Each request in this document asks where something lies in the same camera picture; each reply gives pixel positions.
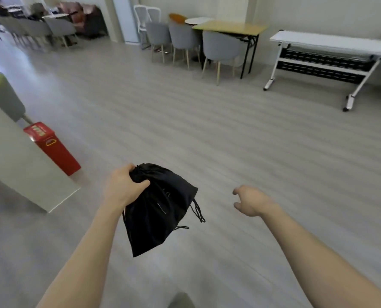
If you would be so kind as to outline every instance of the brown leather sofa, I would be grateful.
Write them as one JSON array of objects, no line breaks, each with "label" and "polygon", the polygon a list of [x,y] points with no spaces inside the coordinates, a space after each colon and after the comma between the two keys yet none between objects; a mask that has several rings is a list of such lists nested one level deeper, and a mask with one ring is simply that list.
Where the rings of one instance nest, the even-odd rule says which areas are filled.
[{"label": "brown leather sofa", "polygon": [[79,2],[60,2],[58,9],[61,13],[70,15],[78,33],[89,38],[107,34],[102,12],[96,5],[80,4]]}]

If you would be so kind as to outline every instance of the drawstring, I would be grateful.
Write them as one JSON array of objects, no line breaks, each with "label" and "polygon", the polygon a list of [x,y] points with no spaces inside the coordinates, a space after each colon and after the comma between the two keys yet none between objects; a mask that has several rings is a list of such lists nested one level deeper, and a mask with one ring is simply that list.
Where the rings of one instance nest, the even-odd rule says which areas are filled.
[{"label": "drawstring", "polygon": [[[192,209],[193,213],[196,215],[196,217],[198,217],[198,219],[200,220],[200,222],[206,222],[206,219],[203,217],[202,215],[202,212],[200,210],[200,206],[199,204],[196,202],[195,199],[193,199],[193,202],[194,202],[194,209],[193,207],[190,205],[190,208]],[[177,230],[177,229],[189,229],[188,226],[177,226],[175,229],[173,230]]]}]

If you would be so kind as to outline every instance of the black drawstring bag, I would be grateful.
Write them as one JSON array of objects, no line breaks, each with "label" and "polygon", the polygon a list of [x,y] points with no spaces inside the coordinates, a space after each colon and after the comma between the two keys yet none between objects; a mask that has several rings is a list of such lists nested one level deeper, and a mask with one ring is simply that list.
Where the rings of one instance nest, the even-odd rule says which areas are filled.
[{"label": "black drawstring bag", "polygon": [[178,228],[190,204],[191,209],[205,222],[194,197],[197,188],[179,175],[156,164],[146,163],[130,172],[135,183],[148,179],[151,184],[123,212],[123,221],[132,247],[133,257],[139,256],[162,244]]}]

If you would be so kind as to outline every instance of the hand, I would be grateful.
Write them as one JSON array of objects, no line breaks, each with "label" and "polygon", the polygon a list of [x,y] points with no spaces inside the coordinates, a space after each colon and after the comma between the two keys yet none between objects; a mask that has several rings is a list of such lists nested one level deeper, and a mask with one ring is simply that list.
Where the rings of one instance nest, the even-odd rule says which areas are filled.
[{"label": "hand", "polygon": [[254,217],[263,216],[270,209],[279,205],[257,188],[242,185],[233,190],[234,195],[239,195],[240,203],[235,202],[234,207],[241,213]]},{"label": "hand", "polygon": [[144,180],[137,184],[132,181],[129,172],[135,168],[128,164],[114,170],[106,181],[103,205],[122,214],[126,206],[135,201],[151,182]]}]

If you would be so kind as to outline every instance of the red fire extinguisher box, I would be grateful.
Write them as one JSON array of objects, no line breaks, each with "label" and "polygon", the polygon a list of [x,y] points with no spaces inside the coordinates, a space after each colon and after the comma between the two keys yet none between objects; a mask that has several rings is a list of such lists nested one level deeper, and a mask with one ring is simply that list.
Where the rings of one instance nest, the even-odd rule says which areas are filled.
[{"label": "red fire extinguisher box", "polygon": [[24,132],[29,134],[40,149],[70,176],[81,168],[78,161],[70,154],[66,147],[56,137],[55,132],[42,122],[36,122],[25,127]]}]

